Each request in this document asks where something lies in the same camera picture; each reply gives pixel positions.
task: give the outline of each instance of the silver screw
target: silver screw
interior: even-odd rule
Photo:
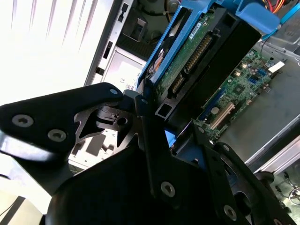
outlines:
[[[203,129],[202,127],[198,127],[198,130],[199,130],[202,134],[204,134],[204,129]]]
[[[12,123],[22,128],[30,127],[33,124],[33,122],[34,121],[30,116],[24,114],[19,114],[12,118]]]
[[[109,91],[114,95],[116,95],[118,93],[115,89],[110,89]]]
[[[274,223],[275,223],[276,225],[282,225],[282,223],[281,223],[278,219],[274,219]]]
[[[48,137],[54,142],[62,142],[67,138],[67,135],[62,130],[53,129],[49,131]]]
[[[160,185],[160,188],[161,188],[161,191],[168,197],[172,198],[174,197],[175,195],[175,188],[174,186],[167,182],[167,181],[164,181],[161,183]]]
[[[227,145],[223,145],[223,148],[226,150],[226,151],[229,151],[230,148],[227,146]]]
[[[225,214],[226,214],[232,221],[236,221],[237,215],[236,215],[235,211],[233,210],[233,208],[231,208],[231,206],[225,205],[223,209],[224,209]]]

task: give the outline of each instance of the pcie slot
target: pcie slot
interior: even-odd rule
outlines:
[[[215,129],[223,119],[230,114],[230,111],[234,109],[234,104],[229,102],[226,107],[219,113],[219,115],[214,119],[214,121],[210,124],[210,128],[213,130]]]
[[[200,56],[205,52],[206,48],[212,41],[212,37],[210,35],[206,35],[204,39],[201,41],[197,49],[194,51],[187,64],[185,65],[185,72],[188,74],[193,66],[196,64]]]

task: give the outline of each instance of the green circuit board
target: green circuit board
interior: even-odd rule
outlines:
[[[269,92],[268,83],[273,74],[266,67],[273,65],[271,61],[262,57],[260,53],[252,49],[234,69],[234,71],[223,82],[215,94],[203,106],[204,111],[195,120],[195,123],[201,126],[209,138],[216,141],[221,134],[230,126],[241,113],[262,91]],[[234,108],[230,114],[221,120],[219,125],[211,129],[214,121],[228,104],[233,103]],[[216,107],[219,112],[213,114],[211,109]]]
[[[204,39],[207,34],[209,24],[213,21],[214,15],[207,13],[194,27],[191,31],[189,38],[186,40],[177,56],[170,64],[169,68],[159,81],[155,89],[155,98],[157,101],[164,91],[169,88],[169,86],[176,79],[178,74],[181,72],[183,67],[188,63],[190,57],[193,55],[199,44]]]

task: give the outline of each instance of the label sticker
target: label sticker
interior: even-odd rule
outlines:
[[[197,33],[197,31],[199,30],[199,28],[202,26],[201,22],[198,22],[197,25],[195,26],[195,28],[193,29],[192,33],[188,36],[188,38],[190,40],[193,39],[193,37],[195,36],[195,34]]]
[[[277,70],[279,70],[281,67],[283,67],[285,64],[282,61],[279,61],[278,63],[276,63],[274,66],[269,68],[269,71],[271,71],[272,73],[276,72]]]

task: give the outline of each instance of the barcode label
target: barcode label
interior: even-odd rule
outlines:
[[[193,37],[195,36],[195,34],[197,33],[197,31],[199,30],[199,28],[202,26],[201,22],[198,22],[197,25],[195,26],[195,28],[193,29],[192,33],[188,36],[188,38],[190,40],[193,39]]]

